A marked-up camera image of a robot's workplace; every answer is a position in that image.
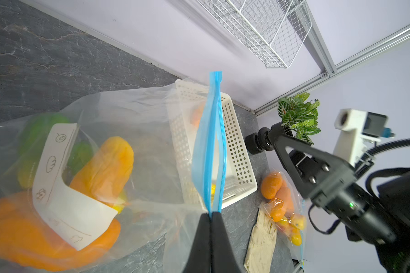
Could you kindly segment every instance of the green leaf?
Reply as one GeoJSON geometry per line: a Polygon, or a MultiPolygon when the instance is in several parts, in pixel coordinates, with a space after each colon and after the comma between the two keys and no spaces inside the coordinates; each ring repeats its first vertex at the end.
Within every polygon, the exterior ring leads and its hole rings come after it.
{"type": "Polygon", "coordinates": [[[295,134],[295,138],[302,139],[302,134],[299,131],[297,131],[295,134]]]}
{"type": "Polygon", "coordinates": [[[296,123],[294,124],[294,126],[295,126],[296,128],[302,127],[300,122],[296,122],[296,123]]]}
{"type": "Polygon", "coordinates": [[[307,114],[307,108],[311,105],[311,103],[307,102],[305,104],[301,104],[298,109],[296,110],[296,114],[298,115],[305,115],[307,114]]]}
{"type": "Polygon", "coordinates": [[[300,98],[302,101],[305,101],[310,96],[310,93],[304,92],[301,94],[297,94],[295,97],[300,98]]]}
{"type": "Polygon", "coordinates": [[[287,126],[290,126],[291,123],[295,122],[296,117],[297,117],[297,115],[296,115],[295,111],[290,110],[287,113],[285,113],[285,115],[282,117],[282,123],[287,125],[287,126]]]}
{"type": "Polygon", "coordinates": [[[293,98],[289,98],[289,102],[290,102],[290,109],[296,110],[298,106],[298,102],[295,101],[293,98]]]}
{"type": "Polygon", "coordinates": [[[317,134],[317,133],[320,133],[320,129],[319,128],[305,128],[304,133],[306,135],[317,134]]]}
{"type": "Polygon", "coordinates": [[[308,135],[303,134],[301,136],[301,139],[304,140],[305,142],[308,142],[309,144],[314,144],[313,141],[311,141],[311,139],[308,137],[308,135]]]}
{"type": "Polygon", "coordinates": [[[307,111],[312,111],[316,109],[320,105],[319,100],[314,100],[314,103],[310,105],[310,107],[307,108],[307,111]]]}
{"type": "Polygon", "coordinates": [[[278,100],[278,103],[280,103],[280,102],[285,102],[285,103],[287,103],[288,105],[290,105],[289,98],[287,98],[287,97],[285,97],[285,98],[280,98],[280,99],[278,100]]]}
{"type": "Polygon", "coordinates": [[[317,109],[314,109],[314,110],[308,112],[307,114],[308,115],[313,115],[313,116],[316,116],[316,117],[319,115],[319,113],[317,112],[317,109]]]}
{"type": "Polygon", "coordinates": [[[287,104],[285,101],[280,101],[278,106],[278,115],[279,117],[283,117],[285,113],[290,110],[290,105],[287,104]]]}
{"type": "Polygon", "coordinates": [[[293,98],[293,100],[297,103],[297,104],[304,104],[304,101],[302,100],[302,98],[296,96],[293,98]]]}
{"type": "Polygon", "coordinates": [[[313,126],[313,124],[314,124],[314,118],[307,119],[306,121],[300,122],[299,126],[310,127],[310,126],[313,126]]]}
{"type": "Polygon", "coordinates": [[[306,120],[315,119],[315,118],[316,118],[316,116],[314,116],[314,115],[302,115],[302,116],[298,116],[298,117],[295,119],[295,121],[296,121],[296,122],[304,122],[304,121],[306,121],[306,120]]]}
{"type": "Polygon", "coordinates": [[[300,134],[304,134],[304,127],[298,127],[298,131],[300,134]]]}

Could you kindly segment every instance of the plastic bag of oranges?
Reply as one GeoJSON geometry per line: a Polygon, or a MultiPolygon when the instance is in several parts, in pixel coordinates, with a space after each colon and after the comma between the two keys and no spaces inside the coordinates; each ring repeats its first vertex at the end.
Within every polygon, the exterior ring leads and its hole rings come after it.
{"type": "Polygon", "coordinates": [[[288,240],[286,244],[294,259],[302,263],[307,225],[304,200],[283,172],[271,172],[261,182],[261,194],[266,202],[260,205],[278,232],[288,240]]]}

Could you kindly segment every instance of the black cable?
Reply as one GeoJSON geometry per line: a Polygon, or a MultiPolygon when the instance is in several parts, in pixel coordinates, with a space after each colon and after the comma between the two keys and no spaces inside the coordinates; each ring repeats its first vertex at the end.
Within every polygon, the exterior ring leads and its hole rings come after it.
{"type": "Polygon", "coordinates": [[[381,152],[385,152],[388,150],[393,150],[393,149],[408,147],[408,146],[410,146],[410,139],[401,139],[397,141],[388,142],[383,145],[379,145],[377,147],[373,147],[372,149],[367,150],[366,153],[361,157],[360,161],[358,161],[357,164],[355,164],[355,177],[357,179],[360,179],[374,165],[372,161],[369,161],[368,165],[361,167],[361,165],[365,163],[369,159],[369,157],[372,157],[376,154],[379,154],[381,152]]]}
{"type": "Polygon", "coordinates": [[[313,208],[314,208],[314,204],[312,204],[311,207],[308,209],[308,219],[310,220],[310,223],[311,223],[311,225],[313,226],[313,228],[314,228],[317,232],[320,232],[320,233],[325,234],[325,235],[329,235],[329,234],[333,233],[334,230],[336,230],[337,226],[341,223],[340,220],[334,221],[333,225],[332,225],[327,231],[320,230],[320,229],[318,229],[317,226],[313,223],[313,220],[311,219],[311,216],[310,216],[310,212],[311,212],[311,210],[312,210],[313,208]]]}
{"type": "Polygon", "coordinates": [[[372,180],[377,177],[393,177],[398,175],[403,175],[406,172],[410,172],[410,168],[392,168],[392,169],[381,169],[376,172],[371,173],[366,179],[366,190],[370,195],[377,198],[372,190],[372,180]]]}

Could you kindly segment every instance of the ziplock bag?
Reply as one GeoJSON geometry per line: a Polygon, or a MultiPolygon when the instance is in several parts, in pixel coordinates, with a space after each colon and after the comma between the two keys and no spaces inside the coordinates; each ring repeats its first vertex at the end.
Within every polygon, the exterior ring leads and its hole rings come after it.
{"type": "Polygon", "coordinates": [[[307,226],[304,200],[284,172],[269,173],[261,182],[261,193],[269,200],[260,209],[287,238],[285,243],[292,258],[303,265],[307,226]]]}
{"type": "MultiPolygon", "coordinates": [[[[197,96],[206,101],[199,128],[215,129],[216,97],[197,96]]],[[[164,270],[181,271],[187,256],[168,249],[189,251],[204,209],[185,201],[170,126],[180,109],[198,107],[172,84],[101,92],[0,123],[0,266],[79,272],[166,234],[164,270]]],[[[211,207],[211,185],[198,189],[211,207]]]]}
{"type": "MultiPolygon", "coordinates": [[[[210,215],[213,211],[222,211],[223,188],[226,176],[225,128],[220,99],[221,81],[222,72],[210,73],[208,98],[206,103],[202,101],[198,107],[201,118],[199,124],[197,124],[198,130],[191,165],[193,185],[210,215]],[[215,148],[218,148],[219,156],[217,159],[219,165],[217,179],[215,184],[212,184],[213,160],[216,158],[214,156],[215,148]]],[[[163,259],[164,272],[178,273],[185,268],[198,228],[197,225],[198,221],[185,221],[179,229],[174,228],[170,231],[176,234],[177,238],[166,242],[163,259]]],[[[168,233],[167,236],[175,237],[171,233],[168,233]]]]}

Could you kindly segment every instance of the white plastic basket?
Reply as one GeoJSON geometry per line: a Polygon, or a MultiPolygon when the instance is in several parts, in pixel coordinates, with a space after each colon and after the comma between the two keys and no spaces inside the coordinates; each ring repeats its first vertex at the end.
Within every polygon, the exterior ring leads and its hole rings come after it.
{"type": "MultiPolygon", "coordinates": [[[[208,93],[208,87],[185,80],[176,80],[176,96],[179,101],[205,101],[200,93],[208,93]]],[[[225,121],[227,165],[225,187],[223,189],[222,208],[243,199],[257,190],[257,180],[252,170],[243,136],[229,95],[222,94],[223,118],[225,121]]],[[[191,181],[191,160],[196,139],[196,130],[190,122],[191,109],[189,103],[180,103],[180,108],[168,109],[170,130],[176,154],[177,169],[180,176],[184,201],[187,204],[203,204],[191,181]]],[[[217,179],[218,147],[214,152],[213,181],[217,179]]]]}
{"type": "Polygon", "coordinates": [[[288,68],[311,19],[305,0],[196,0],[268,68],[288,68]]]}

